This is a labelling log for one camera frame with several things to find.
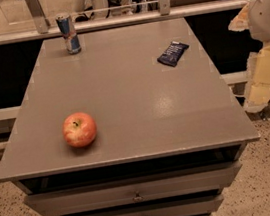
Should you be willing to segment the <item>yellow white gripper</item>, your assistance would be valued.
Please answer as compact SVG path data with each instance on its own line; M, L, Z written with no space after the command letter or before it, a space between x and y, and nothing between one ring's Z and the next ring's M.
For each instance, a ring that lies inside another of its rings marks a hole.
M267 107L270 100L270 42L264 43L259 52L250 52L246 69L248 79L243 109L258 113Z

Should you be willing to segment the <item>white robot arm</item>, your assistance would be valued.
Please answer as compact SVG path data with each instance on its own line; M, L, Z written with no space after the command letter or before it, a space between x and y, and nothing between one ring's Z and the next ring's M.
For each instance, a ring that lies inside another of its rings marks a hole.
M263 46L258 53L250 53L247 60L247 84L244 88L243 109L261 112L270 100L270 0L248 0L230 22L228 29L248 30Z

